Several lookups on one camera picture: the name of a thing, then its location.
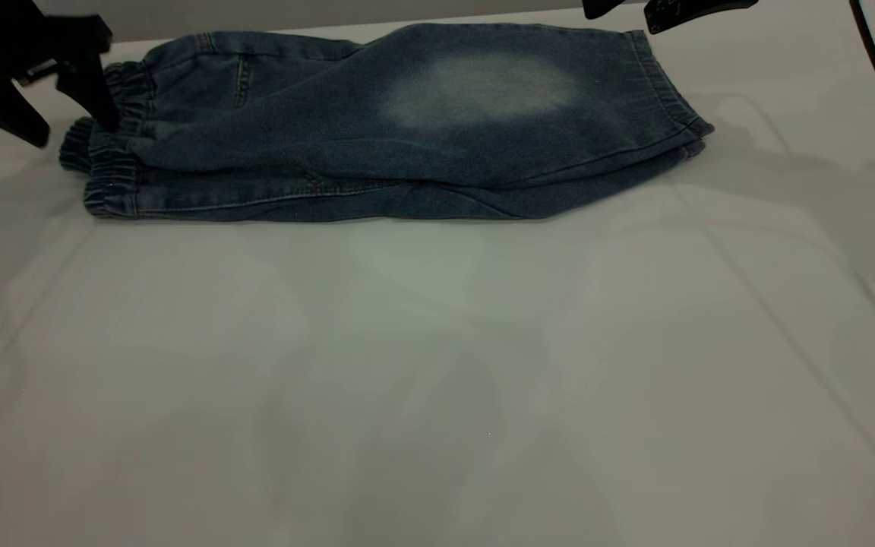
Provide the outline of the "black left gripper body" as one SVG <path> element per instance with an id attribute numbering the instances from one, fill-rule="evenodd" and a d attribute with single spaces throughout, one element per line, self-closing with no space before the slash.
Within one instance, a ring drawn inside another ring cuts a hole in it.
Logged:
<path id="1" fill-rule="evenodd" d="M 97 14 L 46 15 L 33 1 L 0 1 L 0 84 L 79 76 L 100 65 L 111 45 L 112 31 Z"/>

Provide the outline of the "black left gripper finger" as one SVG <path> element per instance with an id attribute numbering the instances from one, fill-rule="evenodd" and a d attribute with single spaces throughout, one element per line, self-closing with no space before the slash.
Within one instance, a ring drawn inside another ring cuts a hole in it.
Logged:
<path id="1" fill-rule="evenodd" d="M 45 148 L 51 137 L 48 122 L 9 82 L 0 84 L 0 129 L 39 149 Z"/>
<path id="2" fill-rule="evenodd" d="M 82 106 L 107 131 L 119 128 L 119 113 L 112 100 L 99 55 L 58 62 L 58 91 Z"/>

